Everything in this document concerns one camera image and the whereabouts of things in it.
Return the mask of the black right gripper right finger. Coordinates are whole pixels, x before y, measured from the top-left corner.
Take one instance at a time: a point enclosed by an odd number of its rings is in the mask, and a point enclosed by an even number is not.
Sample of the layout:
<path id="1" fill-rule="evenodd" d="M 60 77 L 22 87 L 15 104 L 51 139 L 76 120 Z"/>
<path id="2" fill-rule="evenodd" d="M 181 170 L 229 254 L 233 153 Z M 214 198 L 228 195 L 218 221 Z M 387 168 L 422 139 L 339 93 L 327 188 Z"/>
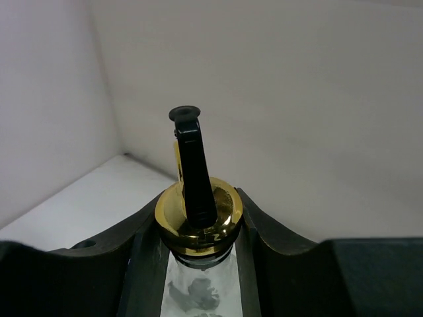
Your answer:
<path id="1" fill-rule="evenodd" d="M 245 193 L 236 241 L 245 316 L 421 316 L 421 238 L 310 241 Z"/>

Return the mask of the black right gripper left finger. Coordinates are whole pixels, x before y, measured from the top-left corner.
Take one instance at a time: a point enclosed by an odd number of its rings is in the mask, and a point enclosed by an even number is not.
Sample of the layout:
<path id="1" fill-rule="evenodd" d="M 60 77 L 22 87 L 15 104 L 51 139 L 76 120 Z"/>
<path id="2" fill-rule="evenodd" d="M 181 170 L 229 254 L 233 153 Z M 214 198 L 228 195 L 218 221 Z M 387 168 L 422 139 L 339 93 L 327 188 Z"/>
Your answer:
<path id="1" fill-rule="evenodd" d="M 71 248 L 1 243 L 2 316 L 159 316 L 169 252 L 156 201 Z"/>

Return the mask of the glass bottle gold pourer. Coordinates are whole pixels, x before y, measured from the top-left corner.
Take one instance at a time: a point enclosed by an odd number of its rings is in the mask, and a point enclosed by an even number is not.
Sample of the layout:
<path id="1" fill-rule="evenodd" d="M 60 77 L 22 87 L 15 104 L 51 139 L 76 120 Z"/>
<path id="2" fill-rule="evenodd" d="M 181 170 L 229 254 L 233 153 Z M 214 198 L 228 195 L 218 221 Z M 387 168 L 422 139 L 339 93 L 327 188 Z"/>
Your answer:
<path id="1" fill-rule="evenodd" d="M 174 123 L 178 181 L 155 207 L 161 240 L 171 256 L 162 316 L 242 316 L 234 246 L 243 220 L 235 188 L 208 173 L 195 106 L 169 112 Z"/>

